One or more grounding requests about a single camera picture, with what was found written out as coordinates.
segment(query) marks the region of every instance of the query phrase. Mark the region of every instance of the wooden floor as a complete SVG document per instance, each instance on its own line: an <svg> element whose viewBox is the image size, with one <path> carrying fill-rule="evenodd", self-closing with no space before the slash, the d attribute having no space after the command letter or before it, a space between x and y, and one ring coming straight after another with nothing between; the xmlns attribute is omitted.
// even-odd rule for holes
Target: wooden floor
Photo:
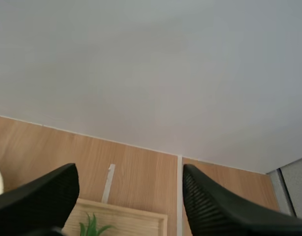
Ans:
<svg viewBox="0 0 302 236"><path fill-rule="evenodd" d="M108 168L115 164L108 203L167 214L168 235L176 235L176 156L0 117L0 170L6 190L70 162L78 168L80 198L101 201ZM183 162L195 164L242 197L278 209L266 175L186 158Z"/></svg>

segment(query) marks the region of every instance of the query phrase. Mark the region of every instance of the wooden tray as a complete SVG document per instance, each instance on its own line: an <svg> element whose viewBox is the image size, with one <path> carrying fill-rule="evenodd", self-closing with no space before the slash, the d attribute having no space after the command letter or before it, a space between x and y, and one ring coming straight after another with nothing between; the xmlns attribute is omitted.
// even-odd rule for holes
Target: wooden tray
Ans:
<svg viewBox="0 0 302 236"><path fill-rule="evenodd" d="M103 236L167 236L167 215L83 199L78 199L63 232L68 236L79 236L79 223L87 225L86 212L95 214L98 227L109 224L116 227L106 230Z"/></svg>

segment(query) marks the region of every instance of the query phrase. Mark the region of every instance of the green plant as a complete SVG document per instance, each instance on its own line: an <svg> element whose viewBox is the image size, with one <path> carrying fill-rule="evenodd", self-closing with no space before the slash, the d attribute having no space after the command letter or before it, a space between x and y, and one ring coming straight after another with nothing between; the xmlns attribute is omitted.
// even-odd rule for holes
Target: green plant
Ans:
<svg viewBox="0 0 302 236"><path fill-rule="evenodd" d="M105 225L101 227L100 229L96 229L96 217L95 214L93 214L93 218L87 214L87 220L88 220L88 226L87 229L85 229L85 226L83 223L80 223L80 236L99 236L102 232L109 228L114 228L112 225Z"/></svg>

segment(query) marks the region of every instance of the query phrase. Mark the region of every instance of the white wall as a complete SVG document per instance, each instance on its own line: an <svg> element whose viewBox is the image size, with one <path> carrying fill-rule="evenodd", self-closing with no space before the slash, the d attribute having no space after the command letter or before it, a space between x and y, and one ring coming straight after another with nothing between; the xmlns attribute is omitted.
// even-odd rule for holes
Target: white wall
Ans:
<svg viewBox="0 0 302 236"><path fill-rule="evenodd" d="M269 172L302 157L302 0L0 0L0 115Z"/></svg>

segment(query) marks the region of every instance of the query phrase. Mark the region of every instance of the white tape strip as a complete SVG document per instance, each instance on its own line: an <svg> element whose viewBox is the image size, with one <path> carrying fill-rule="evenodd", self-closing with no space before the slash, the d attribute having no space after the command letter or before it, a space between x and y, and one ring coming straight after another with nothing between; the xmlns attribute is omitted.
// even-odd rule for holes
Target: white tape strip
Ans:
<svg viewBox="0 0 302 236"><path fill-rule="evenodd" d="M108 197L110 195L111 182L112 182L114 172L115 172L115 164L111 164L110 168L108 169L107 179L106 179L105 188L104 188L103 197L102 197L102 203L107 203L107 201L108 201Z"/></svg>
<svg viewBox="0 0 302 236"><path fill-rule="evenodd" d="M183 235L182 220L182 156L178 155L177 160L177 236Z"/></svg>

